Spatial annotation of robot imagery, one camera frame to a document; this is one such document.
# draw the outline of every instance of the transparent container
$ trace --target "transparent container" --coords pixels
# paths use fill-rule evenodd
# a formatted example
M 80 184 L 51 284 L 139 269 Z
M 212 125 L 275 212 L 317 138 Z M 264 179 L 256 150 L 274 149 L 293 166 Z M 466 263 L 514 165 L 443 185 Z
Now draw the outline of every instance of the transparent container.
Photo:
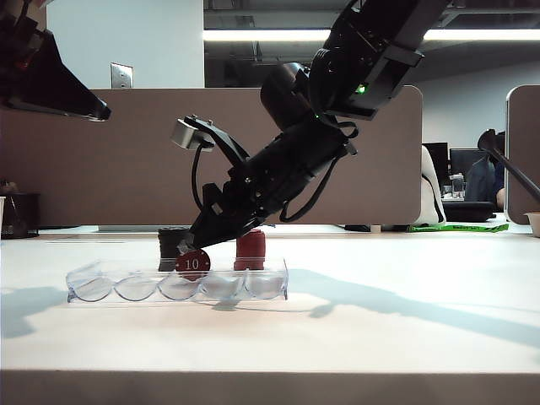
M 234 270 L 234 261 L 214 260 L 207 271 L 158 272 L 155 262 L 93 262 L 67 274 L 67 302 L 287 299 L 289 275 L 284 259 L 235 261 L 246 261 L 246 268 Z

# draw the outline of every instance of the red poker chip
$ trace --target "red poker chip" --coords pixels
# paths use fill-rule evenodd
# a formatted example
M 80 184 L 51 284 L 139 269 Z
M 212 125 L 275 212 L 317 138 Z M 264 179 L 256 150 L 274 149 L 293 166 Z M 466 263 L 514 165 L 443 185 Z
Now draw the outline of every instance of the red poker chip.
M 176 258 L 175 269 L 177 272 L 195 272 L 194 274 L 185 276 L 188 280 L 195 281 L 203 277 L 210 270 L 210 256 L 203 249 L 189 251 Z

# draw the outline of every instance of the cubicle partition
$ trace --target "cubicle partition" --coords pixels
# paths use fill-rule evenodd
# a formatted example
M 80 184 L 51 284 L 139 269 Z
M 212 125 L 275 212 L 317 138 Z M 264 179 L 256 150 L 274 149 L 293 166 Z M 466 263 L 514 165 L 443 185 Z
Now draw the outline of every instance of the cubicle partition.
M 0 174 L 23 192 L 40 193 L 41 225 L 190 224 L 198 214 L 190 186 L 194 153 L 170 141 L 179 117 L 213 120 L 250 154 L 278 135 L 259 89 L 95 93 L 111 107 L 109 121 L 3 111 Z M 419 91 L 405 87 L 374 121 L 358 121 L 358 155 L 338 163 L 318 204 L 300 222 L 414 221 L 420 209 L 421 110 Z M 199 185 L 221 186 L 229 168 L 217 148 L 203 153 Z M 319 180 L 291 204 L 291 213 Z M 277 216 L 269 222 L 278 222 Z
M 507 98 L 505 153 L 535 184 L 540 185 L 540 85 L 513 89 Z M 505 213 L 517 224 L 528 224 L 525 213 L 540 212 L 540 203 L 508 172 Z

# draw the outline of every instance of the desk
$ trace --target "desk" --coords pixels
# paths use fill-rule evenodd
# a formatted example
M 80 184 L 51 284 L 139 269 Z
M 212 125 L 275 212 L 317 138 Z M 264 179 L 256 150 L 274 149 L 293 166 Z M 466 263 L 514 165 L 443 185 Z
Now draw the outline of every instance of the desk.
M 156 234 L 2 241 L 2 400 L 540 403 L 540 240 L 267 229 L 289 300 L 66 303 L 66 273 L 155 258 Z M 235 244 L 208 248 L 231 255 Z

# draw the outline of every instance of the black robotic arm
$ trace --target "black robotic arm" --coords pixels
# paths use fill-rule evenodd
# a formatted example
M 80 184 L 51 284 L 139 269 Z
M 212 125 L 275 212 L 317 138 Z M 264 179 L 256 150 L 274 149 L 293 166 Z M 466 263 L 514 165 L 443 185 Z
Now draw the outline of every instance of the black robotic arm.
M 406 73 L 423 57 L 417 48 L 425 32 L 449 0 L 367 0 L 361 9 L 356 3 L 349 2 L 340 14 L 310 67 L 284 64 L 265 81 L 261 100 L 282 132 L 259 153 L 239 153 L 240 145 L 211 123 L 184 120 L 209 135 L 233 167 L 223 190 L 213 183 L 202 187 L 201 213 L 183 252 L 238 238 L 280 210 L 284 222 L 309 211 L 334 165 L 355 154 L 350 139 L 358 128 L 336 116 L 369 120 L 396 95 Z M 352 132 L 345 133 L 347 127 Z M 199 151 L 212 146 L 208 138 L 199 139 Z M 289 202 L 325 169 L 313 197 L 288 217 Z

